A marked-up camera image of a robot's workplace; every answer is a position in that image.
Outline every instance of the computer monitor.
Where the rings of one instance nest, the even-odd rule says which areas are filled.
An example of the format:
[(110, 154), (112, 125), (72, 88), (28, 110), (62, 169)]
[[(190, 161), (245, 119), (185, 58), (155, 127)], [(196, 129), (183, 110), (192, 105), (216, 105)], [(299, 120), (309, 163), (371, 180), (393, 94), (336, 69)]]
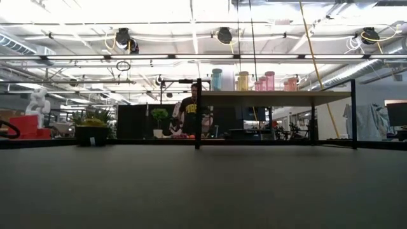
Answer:
[(395, 103), (387, 105), (391, 127), (407, 125), (407, 103)]

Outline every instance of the person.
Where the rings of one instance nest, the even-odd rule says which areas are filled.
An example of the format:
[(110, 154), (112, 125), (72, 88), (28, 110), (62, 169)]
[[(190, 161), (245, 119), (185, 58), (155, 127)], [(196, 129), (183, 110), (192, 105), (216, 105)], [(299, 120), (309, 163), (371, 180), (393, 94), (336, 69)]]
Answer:
[(181, 120), (181, 115), (184, 113), (183, 133), (195, 134), (195, 119), (197, 117), (197, 95), (198, 84), (191, 85), (191, 97), (183, 99), (179, 107), (178, 120)]

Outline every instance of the blue container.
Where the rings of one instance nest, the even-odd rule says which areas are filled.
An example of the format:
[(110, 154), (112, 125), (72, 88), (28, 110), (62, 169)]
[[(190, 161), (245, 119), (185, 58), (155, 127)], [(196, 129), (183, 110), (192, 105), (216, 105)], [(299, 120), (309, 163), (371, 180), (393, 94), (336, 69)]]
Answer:
[(212, 69), (212, 91), (222, 89), (222, 69)]

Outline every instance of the black cable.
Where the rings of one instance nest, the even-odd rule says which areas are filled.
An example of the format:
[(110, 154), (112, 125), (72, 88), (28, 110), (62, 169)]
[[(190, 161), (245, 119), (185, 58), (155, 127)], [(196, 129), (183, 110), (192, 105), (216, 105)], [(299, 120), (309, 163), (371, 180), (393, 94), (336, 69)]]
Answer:
[(239, 49), (239, 73), (242, 72), (242, 58), (240, 56), (240, 27), (239, 27), (239, 0), (236, 2), (237, 4), (237, 43)]
[(252, 25), (254, 73), (256, 74), (256, 81), (257, 81), (256, 45), (254, 44), (254, 28), (253, 28), (252, 1), (251, 0), (249, 0), (249, 9), (250, 9), (250, 20), (251, 20), (251, 25)]
[(19, 130), (16, 126), (14, 126), (14, 125), (8, 123), (7, 121), (2, 121), (2, 120), (0, 120), (0, 126), (1, 126), (1, 125), (6, 125), (6, 126), (8, 126), (9, 128), (11, 128), (12, 130), (15, 131), (15, 134), (9, 135), (9, 134), (2, 134), (2, 133), (0, 133), (0, 137), (5, 137), (5, 138), (8, 138), (8, 139), (16, 139), (16, 138), (20, 137), (21, 132), (20, 132), (20, 130)]

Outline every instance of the ceiling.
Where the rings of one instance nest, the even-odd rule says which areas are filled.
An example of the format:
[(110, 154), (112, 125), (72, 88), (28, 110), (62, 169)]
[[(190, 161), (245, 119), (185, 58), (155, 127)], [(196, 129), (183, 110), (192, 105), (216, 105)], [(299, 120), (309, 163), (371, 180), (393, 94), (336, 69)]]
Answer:
[[(112, 37), (122, 27), (130, 29), (139, 45), (140, 54), (310, 53), (297, 2), (262, 3), (257, 0), (252, 6), (242, 2), (239, 7), (235, 3), (229, 0), (2, 0), (0, 34), (12, 35), (27, 46), (47, 47), (57, 55), (127, 54), (117, 46), (109, 49), (114, 44)], [(360, 48), (350, 50), (347, 44), (364, 27), (374, 27), (381, 39), (392, 37), (382, 41), (382, 46), (400, 39), (407, 32), (404, 29), (404, 6), (375, 6), (375, 1), (352, 4), (305, 1), (303, 10), (307, 29), (312, 32), (312, 48), (317, 54), (360, 53)], [(216, 39), (220, 27), (231, 29), (233, 45), (223, 45)], [(378, 51), (377, 45), (363, 44), (360, 47), (365, 53)], [(3, 55), (19, 54), (5, 47), (0, 47), (0, 52)], [(39, 77), (46, 76), (46, 69), (35, 67), (35, 62), (7, 63)], [(64, 64), (69, 63), (56, 61), (54, 66), (48, 67), (48, 74), (55, 74), (53, 80), (77, 78), (109, 81), (117, 80), (120, 74), (114, 60), (110, 63), (80, 62), (92, 66), (82, 68), (61, 67)], [(121, 73), (121, 79), (129, 78), (135, 84), (104, 83), (102, 86), (104, 90), (159, 90), (155, 85), (159, 75), (168, 80), (206, 78), (216, 64), (208, 61), (155, 60), (151, 65), (149, 60), (135, 60), (129, 71)], [(236, 73), (241, 70), (250, 74), (257, 72), (261, 76), (266, 71), (275, 71), (276, 89), (280, 89), (281, 82), (290, 76), (311, 77), (310, 81), (315, 81), (312, 63), (230, 64), (235, 65)], [(322, 76), (341, 66), (317, 64)], [(174, 83), (170, 89), (182, 91), (188, 87)], [(60, 89), (91, 90), (91, 87), (71, 88), (64, 85)], [(154, 103), (158, 102), (154, 97), (159, 97), (159, 94), (122, 96), (132, 103)], [(164, 100), (174, 102), (187, 96), (174, 94), (173, 98), (164, 97)]]

